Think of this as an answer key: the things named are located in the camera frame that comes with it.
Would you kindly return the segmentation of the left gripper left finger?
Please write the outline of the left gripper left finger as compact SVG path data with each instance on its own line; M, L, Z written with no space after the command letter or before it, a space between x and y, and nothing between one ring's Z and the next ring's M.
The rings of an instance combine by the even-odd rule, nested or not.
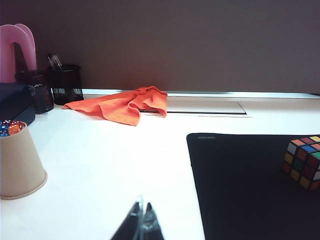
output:
M111 240L137 240L140 232L141 203L135 201Z

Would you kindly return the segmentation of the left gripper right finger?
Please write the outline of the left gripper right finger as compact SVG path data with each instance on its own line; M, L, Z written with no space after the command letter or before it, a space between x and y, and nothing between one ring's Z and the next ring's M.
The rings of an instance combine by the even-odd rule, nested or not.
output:
M147 203L146 211L142 219L140 229L141 240L164 240L157 214L150 202Z

